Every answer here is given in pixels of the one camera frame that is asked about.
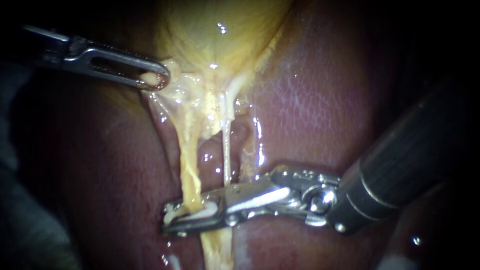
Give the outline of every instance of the clip applier jaw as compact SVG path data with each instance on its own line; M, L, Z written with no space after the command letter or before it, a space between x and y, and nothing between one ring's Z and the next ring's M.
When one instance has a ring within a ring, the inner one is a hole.
M316 170L279 165L257 181L204 193L209 206L198 213L183 211L182 200L167 203L164 212L175 217L163 225L162 232L184 237L264 215L289 216L322 227L327 224L326 212L336 203L339 180Z
M125 50L30 25L24 25L22 30L28 35L27 41L36 47L34 55L28 55L32 59L27 61L40 67L83 74L139 89L152 88L140 79L145 72L158 74L164 80L161 87L170 79L169 70L161 63Z

